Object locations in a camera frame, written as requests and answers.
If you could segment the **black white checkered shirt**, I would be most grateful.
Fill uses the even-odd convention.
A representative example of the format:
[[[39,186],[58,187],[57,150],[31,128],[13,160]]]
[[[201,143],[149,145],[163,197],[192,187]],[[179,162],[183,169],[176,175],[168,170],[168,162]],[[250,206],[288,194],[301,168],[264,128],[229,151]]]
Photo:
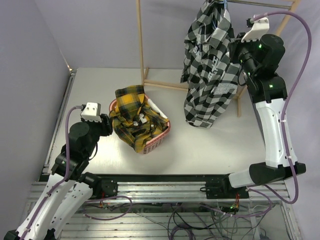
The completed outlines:
[[[184,38],[181,83],[188,84],[185,121],[209,129],[225,112],[238,88],[241,68],[231,63],[229,43],[235,39],[231,20],[213,25],[214,0],[206,0]]]

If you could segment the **light blue wire hanger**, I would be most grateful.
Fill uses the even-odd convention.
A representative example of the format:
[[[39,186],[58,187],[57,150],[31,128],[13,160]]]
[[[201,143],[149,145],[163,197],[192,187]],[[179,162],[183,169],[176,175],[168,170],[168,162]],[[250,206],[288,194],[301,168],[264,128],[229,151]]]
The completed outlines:
[[[228,2],[226,0],[214,0],[213,1],[213,19],[212,23],[216,29],[221,21],[231,20],[230,13],[228,10]]]

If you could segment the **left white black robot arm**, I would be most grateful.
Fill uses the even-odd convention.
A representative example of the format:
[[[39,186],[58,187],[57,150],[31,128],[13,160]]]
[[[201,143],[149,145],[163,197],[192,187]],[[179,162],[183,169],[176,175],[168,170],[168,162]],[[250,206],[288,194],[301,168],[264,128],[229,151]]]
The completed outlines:
[[[102,194],[102,179],[85,172],[100,137],[113,133],[106,114],[82,115],[72,126],[65,126],[65,145],[56,157],[46,186],[35,206],[6,240],[56,240],[66,223],[87,200]]]

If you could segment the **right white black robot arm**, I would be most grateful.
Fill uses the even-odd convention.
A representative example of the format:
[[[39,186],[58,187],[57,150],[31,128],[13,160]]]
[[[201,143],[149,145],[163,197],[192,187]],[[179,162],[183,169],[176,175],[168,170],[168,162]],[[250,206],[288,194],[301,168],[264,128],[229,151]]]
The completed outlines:
[[[261,122],[265,160],[244,171],[211,175],[211,180],[200,188],[207,199],[246,199],[246,187],[287,180],[306,172],[306,165],[298,162],[294,154],[289,133],[282,131],[288,126],[284,110],[288,93],[285,80],[276,70],[286,51],[284,41],[269,33],[248,40],[241,32],[229,47],[231,62],[239,63],[245,73],[248,93]]]

